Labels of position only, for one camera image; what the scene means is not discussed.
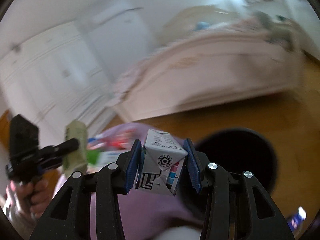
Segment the left hand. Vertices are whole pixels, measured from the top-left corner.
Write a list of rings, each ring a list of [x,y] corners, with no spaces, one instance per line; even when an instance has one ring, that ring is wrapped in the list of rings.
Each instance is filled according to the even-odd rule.
[[[6,195],[4,212],[7,215],[9,210],[15,207],[18,214],[27,220],[40,219],[52,200],[54,188],[45,177],[35,184],[16,183],[11,180],[7,185]]]

